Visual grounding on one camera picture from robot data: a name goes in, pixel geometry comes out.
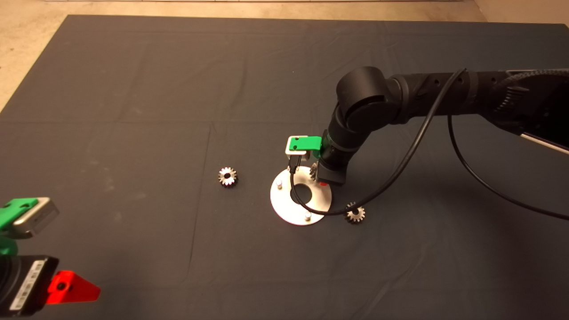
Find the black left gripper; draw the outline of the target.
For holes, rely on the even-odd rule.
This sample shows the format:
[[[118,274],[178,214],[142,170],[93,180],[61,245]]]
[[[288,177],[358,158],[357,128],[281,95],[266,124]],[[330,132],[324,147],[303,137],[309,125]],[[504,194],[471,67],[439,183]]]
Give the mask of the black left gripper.
[[[52,256],[4,257],[4,316],[32,316],[45,302],[67,304],[98,300],[100,287],[73,271],[55,274],[58,265],[59,259]]]

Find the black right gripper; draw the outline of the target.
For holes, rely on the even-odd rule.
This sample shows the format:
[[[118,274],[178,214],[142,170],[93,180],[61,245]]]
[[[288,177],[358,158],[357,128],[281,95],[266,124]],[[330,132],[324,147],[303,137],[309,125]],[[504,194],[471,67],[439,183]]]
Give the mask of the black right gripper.
[[[316,180],[319,185],[344,185],[347,181],[347,169],[357,150],[341,149],[335,146],[323,146],[317,164]]]

